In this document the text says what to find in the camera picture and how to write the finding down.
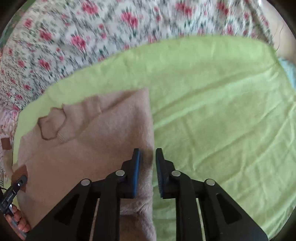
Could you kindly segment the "person's left hand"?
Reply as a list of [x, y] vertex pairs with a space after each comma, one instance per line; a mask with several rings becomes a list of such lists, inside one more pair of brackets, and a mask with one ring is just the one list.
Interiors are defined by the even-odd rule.
[[6, 221], [21, 240], [26, 240], [27, 233], [31, 230], [29, 222], [23, 217], [21, 211], [15, 206], [10, 206], [10, 213], [5, 216]]

